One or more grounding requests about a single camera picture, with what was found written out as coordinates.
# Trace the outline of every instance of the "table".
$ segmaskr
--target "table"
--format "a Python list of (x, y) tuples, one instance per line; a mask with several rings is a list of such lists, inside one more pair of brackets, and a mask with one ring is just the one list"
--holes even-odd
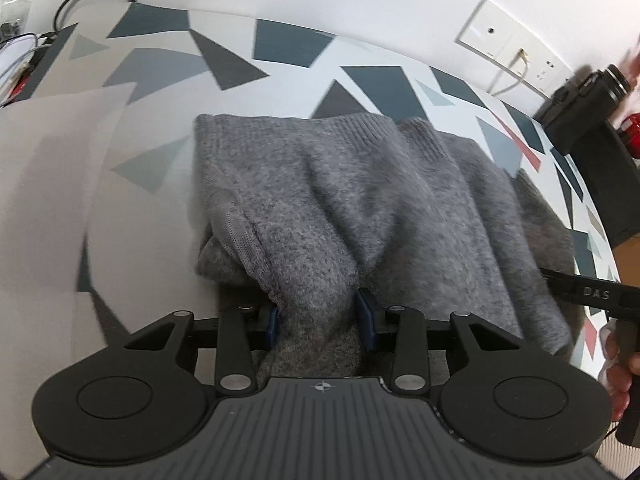
[[(424, 63), (325, 32), (213, 12), (110, 2), (79, 9), (0, 111), (0, 467), (43, 456), (31, 396), (50, 374), (179, 309), (216, 314), (193, 266), (205, 227), (193, 173), (200, 113), (429, 118), (522, 168), (571, 229), (580, 274), (615, 280), (585, 183), (531, 118)], [(604, 313), (573, 361), (597, 374)], [(210, 376), (212, 359), (196, 374)]]

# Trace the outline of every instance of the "red triangle pattern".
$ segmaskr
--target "red triangle pattern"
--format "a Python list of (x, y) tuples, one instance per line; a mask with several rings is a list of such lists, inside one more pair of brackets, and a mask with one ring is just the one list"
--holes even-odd
[(589, 354), (591, 354), (591, 359), (593, 359), (593, 354), (596, 351), (596, 342), (598, 340), (598, 331), (596, 330), (596, 327), (593, 326), (593, 323), (589, 320), (588, 317), (585, 317), (584, 319), (584, 327), (582, 328), (582, 332), (584, 333), (584, 342), (587, 345)]
[(501, 120), (500, 117), (498, 117), (493, 112), (492, 112), (492, 114), (494, 115), (494, 117), (496, 119), (498, 119), (498, 122), (502, 125), (502, 127), (505, 129), (507, 134), (509, 134), (511, 139), (513, 139), (513, 142), (516, 143), (516, 145), (519, 147), (519, 149), (522, 152), (522, 154), (527, 157), (527, 160), (531, 163), (531, 165), (533, 166), (534, 170), (540, 171), (540, 164), (542, 164), (542, 161), (539, 158), (537, 158), (536, 154), (531, 151), (529, 146), (527, 146), (523, 142), (523, 140), (519, 136), (517, 136), (514, 133), (514, 131), (504, 123), (503, 120)]

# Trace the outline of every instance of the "dark gray triangle pattern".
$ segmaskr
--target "dark gray triangle pattern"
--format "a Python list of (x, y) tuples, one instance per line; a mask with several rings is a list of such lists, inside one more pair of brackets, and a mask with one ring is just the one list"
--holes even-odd
[(462, 99), (468, 103), (478, 105), (482, 108), (486, 108), (482, 99), (478, 97), (478, 94), (471, 89), (471, 86), (469, 86), (466, 81), (462, 81), (462, 79), (443, 72), (442, 70), (438, 70), (433, 66), (431, 67), (431, 70), (433, 71), (433, 75), (438, 81), (443, 93), (457, 97), (458, 99)]
[(269, 74), (195, 30), (189, 31), (221, 90), (250, 83)]
[(401, 66), (343, 66), (342, 69), (383, 114), (396, 123), (427, 118)]
[(189, 13), (186, 10), (133, 3), (107, 38), (126, 38), (172, 30), (189, 30)]
[(131, 104), (206, 71), (200, 56), (165, 48), (134, 48), (103, 86), (137, 83), (127, 103)]
[(154, 194), (162, 187), (167, 173), (188, 138), (172, 140), (172, 142), (140, 153), (140, 155), (117, 165), (111, 171)]
[(558, 170), (556, 166), (556, 173), (558, 174), (558, 180), (560, 181), (560, 187), (562, 188), (562, 196), (564, 197), (564, 205), (566, 206), (566, 210), (569, 213), (569, 224), (573, 228), (574, 227), (574, 200), (571, 195), (571, 186), (566, 181), (562, 172)]
[(564, 171), (564, 175), (567, 177), (567, 180), (574, 188), (576, 194), (578, 195), (578, 198), (582, 200), (584, 191), (580, 187), (580, 183), (578, 183), (578, 179), (575, 176), (574, 170), (571, 169), (571, 166), (569, 166), (569, 163), (566, 161), (566, 157), (560, 155), (558, 150), (556, 150), (555, 148), (551, 148), (551, 154), (554, 156), (556, 162), (558, 163), (558, 166), (560, 166), (562, 171)]
[(311, 118), (324, 119), (366, 111), (367, 109), (344, 86), (334, 80)]
[(309, 68), (333, 40), (320, 30), (257, 20), (254, 59)]
[(79, 59), (81, 57), (90, 56), (91, 54), (97, 54), (103, 50), (108, 50), (109, 47), (100, 43), (96, 43), (94, 40), (84, 37), (82, 34), (78, 34), (74, 47), (69, 54), (69, 59)]
[(100, 294), (94, 289), (91, 280), (91, 270), (89, 264), (88, 241), (86, 236), (82, 242), (82, 253), (80, 256), (80, 265), (78, 267), (78, 280), (76, 291), (88, 292), (91, 295), (94, 304), (95, 315), (102, 330), (104, 342), (107, 345), (117, 344), (129, 336), (129, 331), (124, 324), (118, 319), (113, 310), (104, 302)]
[(512, 178), (515, 178), (522, 163), (522, 152), (510, 137), (507, 137), (500, 130), (483, 121), (480, 117), (476, 117), (476, 119), (478, 120), (480, 129), (484, 135), (484, 140), (486, 140), (495, 165), (509, 173)]
[(580, 275), (597, 278), (596, 264), (593, 261), (593, 254), (589, 250), (589, 235), (573, 229), (571, 234), (574, 238), (574, 256)]
[(542, 140), (540, 140), (540, 135), (538, 134), (536, 127), (533, 125), (533, 122), (531, 122), (531, 118), (528, 115), (523, 114), (517, 108), (514, 108), (505, 102), (503, 102), (503, 104), (515, 123), (518, 125), (529, 147), (533, 148), (537, 152), (545, 153), (545, 149), (542, 146)]

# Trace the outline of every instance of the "red object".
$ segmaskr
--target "red object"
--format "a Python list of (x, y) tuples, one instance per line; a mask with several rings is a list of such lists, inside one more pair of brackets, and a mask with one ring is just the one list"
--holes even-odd
[(504, 121), (501, 120), (500, 117), (498, 117), (496, 114), (494, 114), (494, 117), (498, 119), (498, 122), (502, 125), (504, 130), (509, 134), (509, 136), (511, 137), (511, 140), (513, 140), (513, 142), (516, 143), (516, 146), (519, 147), (522, 154), (527, 157), (527, 160), (531, 163), (533, 168), (536, 171), (540, 171), (540, 164), (542, 164), (542, 161), (536, 157), (536, 155), (529, 149), (529, 147), (523, 142), (523, 140), (520, 137), (518, 137), (515, 133), (513, 133), (513, 130), (510, 127), (508, 127), (504, 123)]
[(18, 84), (11, 91), (11, 95), (9, 95), (9, 99), (13, 100), (14, 98), (18, 97), (18, 94), (22, 92), (22, 89), (27, 84), (27, 81), (29, 80), (29, 78), (30, 76), (23, 77), (22, 79), (20, 79), (20, 81), (18, 81)]
[(584, 333), (584, 342), (587, 345), (591, 359), (593, 359), (593, 354), (596, 351), (596, 342), (598, 340), (598, 331), (588, 317), (584, 318), (584, 326), (582, 327), (582, 330)]
[(629, 115), (620, 126), (622, 140), (633, 158), (640, 158), (640, 114)]

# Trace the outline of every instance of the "finger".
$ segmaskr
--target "finger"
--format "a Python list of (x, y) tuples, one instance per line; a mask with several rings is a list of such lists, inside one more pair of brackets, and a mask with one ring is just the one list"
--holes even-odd
[(631, 73), (636, 77), (640, 75), (640, 54), (636, 54), (631, 60)]
[(611, 420), (619, 421), (629, 406), (629, 394), (626, 392), (616, 392), (611, 396)]
[(604, 343), (604, 354), (607, 359), (615, 359), (620, 352), (616, 334), (611, 332)]
[(640, 353), (633, 354), (629, 358), (629, 370), (631, 370), (631, 373), (634, 375), (640, 375)]
[(619, 364), (607, 370), (607, 383), (616, 392), (628, 392), (631, 388), (631, 372)]

